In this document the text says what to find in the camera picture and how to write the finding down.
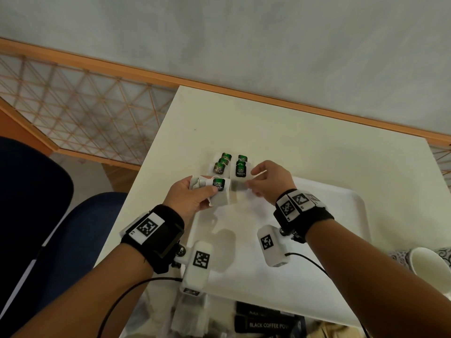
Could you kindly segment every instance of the forearm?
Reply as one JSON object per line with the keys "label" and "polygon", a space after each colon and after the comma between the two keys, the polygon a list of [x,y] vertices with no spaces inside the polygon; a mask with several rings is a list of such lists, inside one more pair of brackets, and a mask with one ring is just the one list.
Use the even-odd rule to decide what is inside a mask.
{"label": "forearm", "polygon": [[[152,275],[152,267],[137,250],[120,244],[13,337],[96,337],[111,305],[128,288]],[[121,334],[146,285],[134,289],[117,305],[103,337]]]}
{"label": "forearm", "polygon": [[306,241],[374,337],[451,337],[451,301],[332,219]]}

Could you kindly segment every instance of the wall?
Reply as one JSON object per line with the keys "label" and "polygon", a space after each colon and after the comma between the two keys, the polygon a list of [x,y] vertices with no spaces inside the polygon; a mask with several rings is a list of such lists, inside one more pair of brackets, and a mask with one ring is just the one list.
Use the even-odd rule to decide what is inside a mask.
{"label": "wall", "polygon": [[451,134],[451,0],[0,0],[0,36]]}
{"label": "wall", "polygon": [[23,142],[41,153],[49,156],[52,150],[40,142],[35,136],[31,135],[20,124],[0,110],[0,136],[9,137]]}

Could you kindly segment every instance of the white table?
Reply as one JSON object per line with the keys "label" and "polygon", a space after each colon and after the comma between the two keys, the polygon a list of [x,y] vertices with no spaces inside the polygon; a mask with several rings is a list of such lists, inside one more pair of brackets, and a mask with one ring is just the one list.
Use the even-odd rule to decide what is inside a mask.
{"label": "white table", "polygon": [[451,245],[451,194],[425,139],[180,87],[97,262],[175,181],[231,149],[356,191],[380,249]]}

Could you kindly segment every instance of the wrist strap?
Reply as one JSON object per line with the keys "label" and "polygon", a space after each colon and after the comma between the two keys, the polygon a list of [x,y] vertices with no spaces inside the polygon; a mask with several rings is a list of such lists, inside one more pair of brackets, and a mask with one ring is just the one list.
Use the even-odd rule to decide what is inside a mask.
{"label": "wrist strap", "polygon": [[177,212],[168,206],[157,205],[127,228],[121,243],[138,250],[156,273],[165,273],[174,259],[169,255],[174,252],[173,247],[182,237],[184,227]]}
{"label": "wrist strap", "polygon": [[285,235],[293,234],[293,239],[300,243],[305,243],[305,235],[314,223],[334,219],[318,198],[297,189],[287,190],[279,196],[274,217]]}

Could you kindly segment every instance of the hand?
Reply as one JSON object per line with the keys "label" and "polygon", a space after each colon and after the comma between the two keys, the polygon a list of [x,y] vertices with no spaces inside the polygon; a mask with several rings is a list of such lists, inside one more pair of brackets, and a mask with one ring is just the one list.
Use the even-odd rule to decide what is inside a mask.
{"label": "hand", "polygon": [[246,187],[250,188],[257,197],[264,197],[270,204],[275,205],[279,196],[285,191],[296,188],[291,173],[274,161],[265,160],[251,170],[251,175],[257,175],[252,180],[246,181]]}
{"label": "hand", "polygon": [[212,185],[190,190],[190,181],[191,177],[186,177],[172,185],[163,202],[182,217],[185,225],[196,212],[210,208],[207,198],[218,192],[218,188]]}

